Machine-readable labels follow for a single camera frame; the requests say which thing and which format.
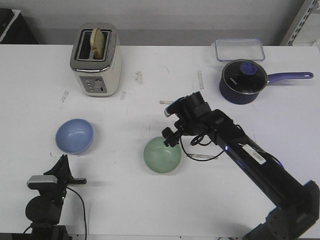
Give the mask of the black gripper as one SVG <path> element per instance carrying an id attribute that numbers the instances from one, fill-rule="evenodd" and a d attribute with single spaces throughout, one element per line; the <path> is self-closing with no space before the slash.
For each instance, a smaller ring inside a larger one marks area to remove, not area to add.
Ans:
<path id="1" fill-rule="evenodd" d="M 49 198 L 65 198 L 69 185 L 85 185 L 86 178 L 74 178 L 67 154 L 63 154 L 52 167 L 51 174 L 43 174 L 51 183 L 46 183 L 44 194 Z"/>
<path id="2" fill-rule="evenodd" d="M 201 122 L 201 117 L 208 112 L 208 103 L 205 101 L 179 98 L 174 102 L 175 114 L 178 120 L 174 123 L 177 132 L 174 133 L 166 127 L 161 133 L 165 138 L 166 147 L 175 147 L 179 144 L 181 136 L 196 136 L 204 134 L 205 124 Z"/>

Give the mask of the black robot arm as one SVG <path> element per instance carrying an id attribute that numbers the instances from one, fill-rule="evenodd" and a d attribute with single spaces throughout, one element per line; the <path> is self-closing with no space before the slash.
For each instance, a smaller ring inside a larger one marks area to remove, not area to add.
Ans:
<path id="1" fill-rule="evenodd" d="M 68 234 L 67 227 L 60 225 L 60 218 L 67 191 L 75 193 L 83 208 L 84 238 L 87 239 L 88 229 L 86 220 L 85 202 L 78 192 L 70 188 L 70 185 L 85 185 L 86 178 L 74 178 L 72 176 L 68 155 L 63 154 L 52 169 L 42 175 L 33 175 L 27 181 L 27 187 L 37 190 L 39 195 L 31 199 L 25 207 L 25 215 L 31 221 L 30 234 L 24 231 L 23 239 L 28 240 L 71 240 L 73 237 Z"/>
<path id="2" fill-rule="evenodd" d="M 296 240 L 320 218 L 318 185 L 312 180 L 299 183 L 224 112 L 212 110 L 199 91 L 172 102 L 164 114 L 178 117 L 175 132 L 168 127 L 162 131 L 166 146 L 174 147 L 182 136 L 195 136 L 194 144 L 208 136 L 276 206 L 243 239 Z"/>

